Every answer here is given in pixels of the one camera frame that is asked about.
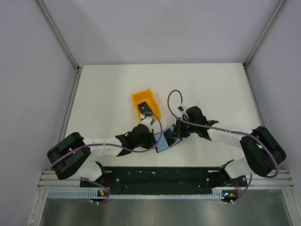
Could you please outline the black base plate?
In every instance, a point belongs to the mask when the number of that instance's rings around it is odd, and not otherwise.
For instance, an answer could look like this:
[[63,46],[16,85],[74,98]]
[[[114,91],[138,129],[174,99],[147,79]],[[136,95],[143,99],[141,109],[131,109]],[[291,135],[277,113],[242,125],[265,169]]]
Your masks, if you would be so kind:
[[231,179],[218,167],[104,167],[104,174],[92,184],[101,184],[111,194],[209,194],[216,187],[244,187],[245,176]]

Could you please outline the yellow plastic bin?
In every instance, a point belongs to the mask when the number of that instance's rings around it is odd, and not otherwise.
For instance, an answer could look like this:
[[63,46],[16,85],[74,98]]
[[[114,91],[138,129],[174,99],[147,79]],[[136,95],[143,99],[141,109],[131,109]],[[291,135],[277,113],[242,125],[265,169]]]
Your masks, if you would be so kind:
[[161,119],[159,105],[151,89],[146,89],[131,95],[139,121],[142,121],[141,115],[146,112],[152,112]]

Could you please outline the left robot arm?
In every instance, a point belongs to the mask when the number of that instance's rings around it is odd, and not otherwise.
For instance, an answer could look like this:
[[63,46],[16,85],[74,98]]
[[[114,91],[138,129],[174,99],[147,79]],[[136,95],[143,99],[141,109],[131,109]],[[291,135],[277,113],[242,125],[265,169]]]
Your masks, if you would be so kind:
[[105,139],[84,138],[80,133],[73,132],[50,149],[47,157],[59,180],[72,176],[87,178],[100,187],[107,180],[100,163],[103,156],[122,157],[138,152],[137,148],[146,152],[155,148],[160,139],[145,124],[138,124],[130,132]]

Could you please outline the left aluminium frame post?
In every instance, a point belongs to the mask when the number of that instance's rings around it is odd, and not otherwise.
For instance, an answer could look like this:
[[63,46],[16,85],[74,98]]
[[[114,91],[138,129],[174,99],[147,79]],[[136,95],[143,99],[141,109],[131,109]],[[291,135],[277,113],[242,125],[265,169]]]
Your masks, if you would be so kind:
[[73,69],[78,72],[80,67],[78,66],[78,64],[76,63],[75,58],[73,57],[70,48],[68,47],[66,41],[64,40],[61,32],[59,31],[55,21],[53,20],[46,4],[44,3],[43,0],[35,0],[34,1],[39,10],[41,11],[42,15],[44,16],[52,34],[54,35],[56,41],[58,42],[60,48],[62,49],[64,55],[66,56],[67,60],[69,61],[69,63],[71,64],[71,66],[73,67]]

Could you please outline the black credit card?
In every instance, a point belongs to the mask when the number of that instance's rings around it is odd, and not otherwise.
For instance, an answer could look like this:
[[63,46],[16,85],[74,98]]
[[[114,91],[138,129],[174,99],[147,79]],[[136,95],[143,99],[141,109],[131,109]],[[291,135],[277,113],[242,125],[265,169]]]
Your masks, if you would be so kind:
[[166,129],[163,132],[163,146],[164,148],[170,148],[175,146],[176,144],[180,143],[182,141],[182,139],[178,139],[178,138],[170,138],[170,134],[171,134],[172,129]]

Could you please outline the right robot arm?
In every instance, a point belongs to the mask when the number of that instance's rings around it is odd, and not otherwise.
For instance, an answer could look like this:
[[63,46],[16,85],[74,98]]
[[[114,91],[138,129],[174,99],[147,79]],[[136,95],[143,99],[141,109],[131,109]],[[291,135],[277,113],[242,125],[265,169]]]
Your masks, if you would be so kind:
[[279,164],[286,159],[286,153],[266,127],[238,130],[227,128],[218,121],[207,120],[197,106],[179,106],[182,117],[177,118],[172,137],[187,138],[195,133],[200,138],[221,142],[239,148],[244,157],[231,160],[222,166],[220,182],[231,186],[237,178],[256,174],[260,177],[275,178]]

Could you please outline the black card in bin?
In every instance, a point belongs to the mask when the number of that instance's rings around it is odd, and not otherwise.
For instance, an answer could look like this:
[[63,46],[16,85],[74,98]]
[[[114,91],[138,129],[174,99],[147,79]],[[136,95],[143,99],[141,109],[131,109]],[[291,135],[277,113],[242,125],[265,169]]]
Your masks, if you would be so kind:
[[138,105],[138,110],[139,110],[140,114],[144,114],[145,116],[151,116],[150,113],[153,113],[151,107],[148,105],[148,103],[146,101],[144,101]]

